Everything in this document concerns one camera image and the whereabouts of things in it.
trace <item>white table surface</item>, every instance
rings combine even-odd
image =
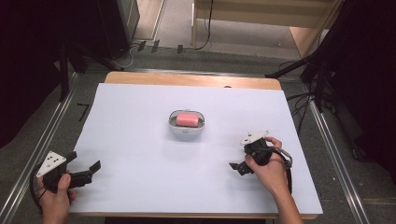
[[[205,116],[203,132],[181,139],[167,121],[175,110]],[[257,217],[276,204],[255,175],[241,176],[240,141],[268,130],[293,157],[293,197],[302,215],[322,214],[283,91],[100,84],[78,139],[71,172],[100,160],[92,183],[76,189],[70,212],[102,216]]]

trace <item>aluminum rail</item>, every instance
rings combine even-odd
[[[346,199],[349,203],[350,209],[352,211],[353,217],[356,220],[356,223],[359,224],[368,224],[370,223],[366,212],[364,211],[361,197],[359,196],[356,188],[349,176],[347,168],[345,167],[341,155],[338,151],[336,144],[332,138],[332,134],[329,130],[329,127],[326,123],[326,119],[323,114],[318,112],[317,107],[314,102],[310,103],[310,107],[312,113],[314,115],[315,121],[319,127],[320,133],[323,137],[326,148],[329,152],[330,158],[332,160],[332,165],[334,166],[335,172],[337,173],[338,179],[340,180],[340,184],[344,193],[346,195]]]
[[[70,92],[64,98],[64,101],[59,103],[49,120],[49,123],[41,135],[38,143],[35,146],[35,149],[30,156],[29,161],[26,163],[24,169],[11,192],[8,195],[8,198],[0,212],[0,223],[8,224],[11,223],[12,218],[14,217],[21,200],[23,199],[26,190],[29,187],[29,175],[32,173],[34,167],[42,162],[45,156],[48,154],[48,146],[53,135],[56,133],[59,124],[64,116],[67,107],[69,107],[70,101],[73,97],[75,87],[78,83],[79,76],[77,73],[74,73],[70,78]]]

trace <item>pink object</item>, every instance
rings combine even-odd
[[[176,125],[184,127],[198,127],[198,115],[191,113],[179,113],[176,117]]]

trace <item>hand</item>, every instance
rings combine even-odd
[[[282,142],[274,137],[264,137],[264,140],[271,142],[274,148],[281,148]],[[262,184],[274,195],[276,190],[289,190],[286,170],[283,159],[273,153],[268,164],[258,165],[251,156],[246,155],[247,165],[254,171]]]
[[[70,202],[76,198],[73,190],[69,190],[71,177],[65,174],[58,182],[57,193],[44,189],[43,177],[37,179],[39,187],[40,204],[43,209],[43,224],[66,223],[69,214]]]

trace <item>black curtain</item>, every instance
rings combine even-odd
[[[360,0],[337,35],[332,86],[363,133],[354,143],[396,176],[396,4]]]
[[[0,147],[8,144],[60,82],[57,1],[0,5]]]

